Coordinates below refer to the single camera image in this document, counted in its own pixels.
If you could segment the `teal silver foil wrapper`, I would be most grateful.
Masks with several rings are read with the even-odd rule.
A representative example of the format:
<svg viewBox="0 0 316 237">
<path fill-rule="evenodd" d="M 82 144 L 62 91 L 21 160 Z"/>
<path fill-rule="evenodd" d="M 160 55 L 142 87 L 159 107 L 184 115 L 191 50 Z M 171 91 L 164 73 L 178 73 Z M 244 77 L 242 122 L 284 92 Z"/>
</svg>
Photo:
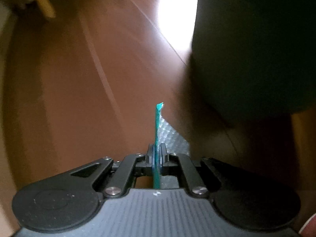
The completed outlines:
<svg viewBox="0 0 316 237">
<path fill-rule="evenodd" d="M 152 155 L 152 172 L 154 189 L 179 188 L 175 176 L 163 176 L 162 165 L 164 153 L 183 153 L 190 156 L 189 143 L 162 117 L 164 103 L 155 107 L 155 138 Z"/>
</svg>

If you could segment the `teal plastic trash bin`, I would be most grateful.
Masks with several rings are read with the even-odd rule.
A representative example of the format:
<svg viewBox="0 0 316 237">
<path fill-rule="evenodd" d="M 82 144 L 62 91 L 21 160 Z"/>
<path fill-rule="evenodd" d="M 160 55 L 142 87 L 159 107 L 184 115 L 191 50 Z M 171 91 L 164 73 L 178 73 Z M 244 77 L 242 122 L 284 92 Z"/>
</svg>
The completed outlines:
<svg viewBox="0 0 316 237">
<path fill-rule="evenodd" d="M 191 62 L 199 128 L 315 106 L 315 0 L 198 0 Z"/>
</svg>

